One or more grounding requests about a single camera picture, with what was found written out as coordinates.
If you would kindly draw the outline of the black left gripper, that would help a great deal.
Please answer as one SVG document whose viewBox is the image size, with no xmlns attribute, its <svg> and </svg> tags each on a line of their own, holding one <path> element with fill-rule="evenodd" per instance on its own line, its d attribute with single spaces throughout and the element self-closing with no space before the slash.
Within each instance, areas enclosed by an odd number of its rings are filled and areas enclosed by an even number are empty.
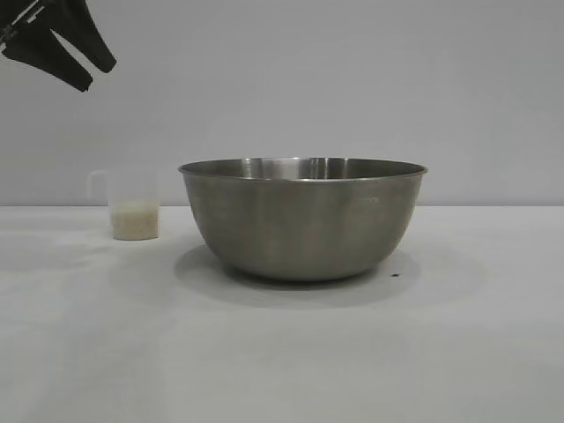
<svg viewBox="0 0 564 423">
<path fill-rule="evenodd" d="M 80 92 L 89 89 L 93 77 L 53 33 L 42 26 L 30 26 L 43 12 L 49 28 L 99 71 L 109 73 L 114 69 L 117 61 L 102 39 L 85 0 L 1 0 L 1 43 L 6 44 L 2 52 L 5 57 L 44 71 Z"/>
</svg>

